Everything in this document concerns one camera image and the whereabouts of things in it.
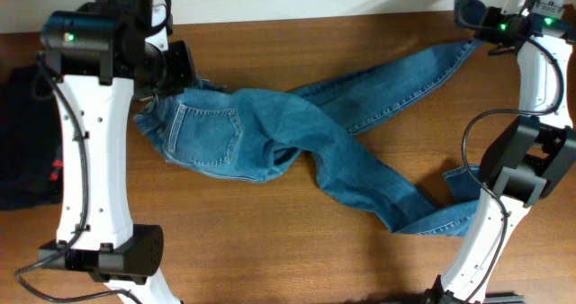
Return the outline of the blue denim jeans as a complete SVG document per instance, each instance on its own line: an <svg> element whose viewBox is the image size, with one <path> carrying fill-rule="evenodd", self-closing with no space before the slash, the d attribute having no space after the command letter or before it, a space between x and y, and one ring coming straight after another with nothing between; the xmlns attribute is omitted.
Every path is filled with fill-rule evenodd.
<svg viewBox="0 0 576 304"><path fill-rule="evenodd" d="M167 162L213 178L265 183L307 151L323 192L376 214L391 232L462 237L479 202L477 165L445 173L455 202L439 209L357 137L434 92L480 46L437 44L289 93L226 93L198 77L181 94L149 103L134 122Z"/></svg>

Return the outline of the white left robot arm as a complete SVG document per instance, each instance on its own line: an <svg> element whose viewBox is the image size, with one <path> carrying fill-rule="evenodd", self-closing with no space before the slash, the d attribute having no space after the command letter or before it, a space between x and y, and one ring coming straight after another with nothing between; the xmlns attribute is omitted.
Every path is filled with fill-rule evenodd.
<svg viewBox="0 0 576 304"><path fill-rule="evenodd" d="M87 273L126 303L173 303L161 272L163 230L136 224L126 188L131 102L179 94L194 79L171 43L171 0L94 0L45 22L37 57L58 104L63 203L41 268Z"/></svg>

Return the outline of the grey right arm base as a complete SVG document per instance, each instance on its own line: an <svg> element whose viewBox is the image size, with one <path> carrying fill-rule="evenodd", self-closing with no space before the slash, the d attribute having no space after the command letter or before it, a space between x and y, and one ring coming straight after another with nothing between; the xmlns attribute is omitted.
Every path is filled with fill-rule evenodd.
<svg viewBox="0 0 576 304"><path fill-rule="evenodd" d="M408 297L405 300L380 301L380 304L526 304L526 300L524 296L515 294L487 297L483 302L466 302L447 295L442 295L441 297L420 295L417 297Z"/></svg>

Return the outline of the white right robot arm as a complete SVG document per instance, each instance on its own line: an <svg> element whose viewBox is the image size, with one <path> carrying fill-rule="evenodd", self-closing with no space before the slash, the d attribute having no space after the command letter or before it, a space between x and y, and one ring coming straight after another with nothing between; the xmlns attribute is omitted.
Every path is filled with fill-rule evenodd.
<svg viewBox="0 0 576 304"><path fill-rule="evenodd" d="M491 55L513 53L520 68L515 119L487 148L474 181L478 209L450 267L420 300L431 304L522 303L524 298L486 293L488 280L514 229L547 197L575 161L575 130L567 107L567 67L575 26L563 21L565 0L506 0L467 22L457 0L457 24L495 44Z"/></svg>

